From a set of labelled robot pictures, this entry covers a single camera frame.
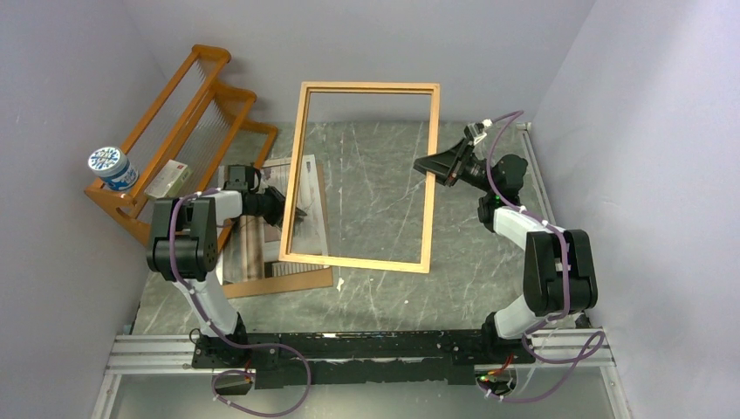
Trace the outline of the plant photo print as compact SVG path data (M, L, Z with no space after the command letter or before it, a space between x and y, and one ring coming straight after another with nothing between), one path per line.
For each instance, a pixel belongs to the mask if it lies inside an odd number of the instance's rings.
M298 184L298 211L293 224L292 250L301 254L328 254L328 215L325 205L323 167L314 155L303 158ZM278 260L281 228L268 224L260 216L244 216L235 222L216 265L216 275L223 285L319 271L321 264L281 262Z

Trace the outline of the brown backing board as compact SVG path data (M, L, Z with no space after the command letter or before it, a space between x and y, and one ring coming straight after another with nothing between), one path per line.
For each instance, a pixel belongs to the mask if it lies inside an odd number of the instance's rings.
M298 208L306 215L294 222L293 250L326 256L329 230L323 167L309 156L304 159L301 175ZM229 299L333 285L333 272L328 265L279 261L280 240L280 229L261 217L242 217L220 230L216 275Z

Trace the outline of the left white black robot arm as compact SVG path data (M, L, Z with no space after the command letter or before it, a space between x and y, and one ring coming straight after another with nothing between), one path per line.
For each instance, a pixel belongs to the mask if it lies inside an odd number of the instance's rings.
M147 265L172 283L199 321L195 367L245 367L256 350L305 357L285 344L251 343L241 315L228 301L215 268L219 230L241 216L261 217L273 227L284 220L285 196L262 186L253 166L230 165L221 188L159 198L147 245Z

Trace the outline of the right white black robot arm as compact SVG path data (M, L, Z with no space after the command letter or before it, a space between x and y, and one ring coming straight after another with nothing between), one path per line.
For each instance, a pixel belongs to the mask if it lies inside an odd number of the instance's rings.
M590 238L567 230L527 210L519 199L528 168L525 158L504 155L491 162L474 154L474 142L462 139L452 148L415 160L414 169L434 175L444 186L459 182L485 191L477 216L483 227L524 251L523 292L482 324L470 364L503 361L515 345L533 360L531 335L551 321L594 307L598 288Z

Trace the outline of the orange wooden shelf rack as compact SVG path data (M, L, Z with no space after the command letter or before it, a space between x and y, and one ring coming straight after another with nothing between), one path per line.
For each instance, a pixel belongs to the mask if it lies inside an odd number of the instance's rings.
M149 184L169 161L188 166L191 175L183 193L215 185L233 140L240 134L261 134L264 142L253 164L260 168L278 136L278 128L250 117L257 95L221 77L231 60L221 47L193 45L189 55L134 125L121 144L139 178L133 187L112 191L96 179L86 196L141 245L147 245L153 199Z

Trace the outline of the white red small box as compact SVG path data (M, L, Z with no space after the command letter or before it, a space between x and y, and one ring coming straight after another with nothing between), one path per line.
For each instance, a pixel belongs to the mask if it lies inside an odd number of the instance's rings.
M176 197L190 175L191 169L186 163L169 160L145 188L145 197L150 201Z

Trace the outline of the blue white round tin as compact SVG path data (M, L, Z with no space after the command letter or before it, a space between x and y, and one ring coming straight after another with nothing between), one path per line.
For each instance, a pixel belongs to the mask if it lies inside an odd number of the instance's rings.
M103 147L90 154L88 168L112 191L131 189L140 173L127 155L117 147Z

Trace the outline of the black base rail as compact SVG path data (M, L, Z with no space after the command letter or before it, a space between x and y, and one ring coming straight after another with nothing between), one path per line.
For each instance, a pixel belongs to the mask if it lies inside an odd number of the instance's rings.
M501 367L534 362L521 353L503 360L470 364L478 329L341 332L248 333L251 343L282 343L304 357L256 350L245 367L195 367L196 370L241 369L252 372L257 389L287 386L444 381L467 385L476 376Z

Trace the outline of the aluminium extrusion rail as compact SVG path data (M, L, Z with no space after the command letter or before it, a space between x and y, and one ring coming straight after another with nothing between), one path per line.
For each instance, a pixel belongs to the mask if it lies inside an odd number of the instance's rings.
M121 335L96 418L628 418L598 329L252 333L235 364L196 334Z

